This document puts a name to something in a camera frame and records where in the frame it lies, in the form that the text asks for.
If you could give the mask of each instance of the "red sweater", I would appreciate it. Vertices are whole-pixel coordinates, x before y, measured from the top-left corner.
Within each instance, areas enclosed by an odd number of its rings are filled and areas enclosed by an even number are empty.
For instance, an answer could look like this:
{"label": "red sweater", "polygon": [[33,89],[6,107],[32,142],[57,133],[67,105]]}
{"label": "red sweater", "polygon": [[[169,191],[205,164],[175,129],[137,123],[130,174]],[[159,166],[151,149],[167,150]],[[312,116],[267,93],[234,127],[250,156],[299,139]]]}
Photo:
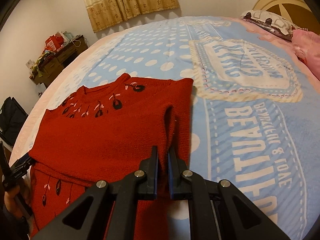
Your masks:
{"label": "red sweater", "polygon": [[189,158],[192,79],[156,80],[123,74],[115,82],[80,87],[54,110],[46,110],[29,155],[32,235],[78,198],[93,182],[121,180],[158,146],[158,200],[138,204],[135,239],[167,239],[167,150]]}

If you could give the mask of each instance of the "pink pillow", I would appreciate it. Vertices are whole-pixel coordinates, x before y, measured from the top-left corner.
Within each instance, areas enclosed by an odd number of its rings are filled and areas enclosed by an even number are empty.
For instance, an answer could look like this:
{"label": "pink pillow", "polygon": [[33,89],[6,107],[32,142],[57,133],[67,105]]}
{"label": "pink pillow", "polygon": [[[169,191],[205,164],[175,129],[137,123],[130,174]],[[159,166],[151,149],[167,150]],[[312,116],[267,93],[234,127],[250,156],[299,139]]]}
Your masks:
{"label": "pink pillow", "polygon": [[297,57],[320,80],[320,36],[313,32],[293,30],[292,44]]}

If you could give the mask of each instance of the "white wall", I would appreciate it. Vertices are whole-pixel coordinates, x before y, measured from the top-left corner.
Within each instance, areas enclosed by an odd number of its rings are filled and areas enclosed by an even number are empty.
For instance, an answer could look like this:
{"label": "white wall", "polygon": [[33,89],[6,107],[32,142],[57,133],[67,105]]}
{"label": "white wall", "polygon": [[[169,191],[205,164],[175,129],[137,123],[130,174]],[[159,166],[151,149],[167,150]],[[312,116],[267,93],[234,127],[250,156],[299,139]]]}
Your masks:
{"label": "white wall", "polygon": [[179,0],[180,8],[140,15],[128,22],[93,33],[83,0],[21,0],[0,32],[0,105],[15,97],[27,113],[38,100],[25,63],[36,61],[44,41],[57,31],[83,34],[89,45],[124,29],[181,16],[239,17],[257,0]]}
{"label": "white wall", "polygon": [[124,29],[153,21],[181,16],[225,16],[239,17],[252,9],[257,0],[179,0],[180,8],[140,15],[127,22],[93,33],[83,0],[48,0],[49,6],[62,22],[65,30],[73,35],[83,34],[93,44],[98,39]]}
{"label": "white wall", "polygon": [[21,0],[0,32],[0,106],[14,97],[30,113],[39,99],[36,86],[25,65],[36,61],[45,40],[57,32],[58,23],[48,11],[45,0]]}

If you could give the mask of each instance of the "metal screw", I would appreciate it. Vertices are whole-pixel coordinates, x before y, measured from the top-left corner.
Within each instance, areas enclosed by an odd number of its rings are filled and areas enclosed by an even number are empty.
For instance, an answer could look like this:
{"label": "metal screw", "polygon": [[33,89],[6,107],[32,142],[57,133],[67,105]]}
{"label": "metal screw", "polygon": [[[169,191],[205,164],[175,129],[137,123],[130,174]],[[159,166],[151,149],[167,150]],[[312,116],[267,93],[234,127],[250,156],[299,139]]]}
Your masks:
{"label": "metal screw", "polygon": [[144,175],[144,171],[136,171],[135,173],[134,173],[134,175],[137,177],[137,178],[139,178],[139,177],[142,177],[143,175]]}
{"label": "metal screw", "polygon": [[99,180],[96,185],[98,188],[103,188],[107,185],[107,183],[104,180]]}
{"label": "metal screw", "polygon": [[221,184],[221,186],[223,186],[223,187],[230,187],[230,181],[228,181],[228,180],[226,180],[226,179],[224,179],[224,180],[222,180],[221,182],[220,182],[220,184]]}
{"label": "metal screw", "polygon": [[185,177],[191,177],[192,174],[193,174],[192,171],[189,171],[189,170],[185,170],[182,173],[182,175],[185,176]]}

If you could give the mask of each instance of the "human hand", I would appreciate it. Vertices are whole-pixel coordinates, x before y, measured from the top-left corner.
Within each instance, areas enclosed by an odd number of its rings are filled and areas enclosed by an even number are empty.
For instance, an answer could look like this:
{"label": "human hand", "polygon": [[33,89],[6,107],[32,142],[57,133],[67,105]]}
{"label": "human hand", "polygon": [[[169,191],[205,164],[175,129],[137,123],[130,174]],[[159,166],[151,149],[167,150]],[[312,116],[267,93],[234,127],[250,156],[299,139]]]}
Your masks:
{"label": "human hand", "polygon": [[17,206],[14,197],[21,193],[22,197],[24,198],[27,205],[30,205],[30,189],[28,184],[24,179],[19,180],[18,185],[9,190],[8,192],[4,193],[4,204],[7,210],[15,216],[15,218],[20,219],[23,214],[20,208]]}

